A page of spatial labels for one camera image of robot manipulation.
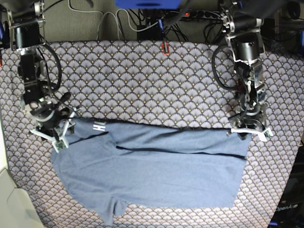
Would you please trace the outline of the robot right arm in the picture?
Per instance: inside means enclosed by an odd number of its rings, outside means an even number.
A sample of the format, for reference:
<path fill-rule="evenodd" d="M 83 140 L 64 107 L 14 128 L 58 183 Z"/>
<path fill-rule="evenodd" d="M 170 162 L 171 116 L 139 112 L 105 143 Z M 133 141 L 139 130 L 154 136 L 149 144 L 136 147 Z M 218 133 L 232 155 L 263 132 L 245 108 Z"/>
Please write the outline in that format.
<path fill-rule="evenodd" d="M 61 98 L 55 94 L 61 85 L 62 69 L 58 56 L 42 37 L 44 1 L 2 0 L 0 5 L 8 15 L 1 37 L 3 46 L 20 54 L 18 74 L 24 85 L 20 104 L 25 114 L 37 123 L 31 133 L 50 141 L 55 151 L 60 152 L 69 147 L 66 133 L 74 131 L 71 120 L 76 116 L 77 108 L 66 104 L 71 97 L 69 92 Z M 47 62 L 40 47 L 45 47 L 55 58 L 58 68 L 56 83 L 50 80 Z"/>

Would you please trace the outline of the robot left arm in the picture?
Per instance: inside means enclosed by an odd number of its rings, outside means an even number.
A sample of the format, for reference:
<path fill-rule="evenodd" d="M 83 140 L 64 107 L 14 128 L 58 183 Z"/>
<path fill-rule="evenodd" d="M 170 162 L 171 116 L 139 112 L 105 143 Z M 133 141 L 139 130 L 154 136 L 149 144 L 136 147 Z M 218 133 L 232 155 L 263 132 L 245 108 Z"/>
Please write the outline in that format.
<path fill-rule="evenodd" d="M 242 140 L 254 134 L 260 141 L 267 142 L 273 133 L 266 126 L 266 86 L 261 61 L 265 53 L 261 36 L 263 20 L 242 12 L 244 5 L 241 0 L 223 0 L 219 5 L 226 43 L 218 46 L 212 55 L 212 72 L 218 85 L 234 92 L 239 102 L 238 112 L 228 118 L 231 125 L 228 134 L 237 133 Z M 217 74 L 216 57 L 225 48 L 231 50 L 233 57 L 237 75 L 234 86 L 221 82 Z"/>

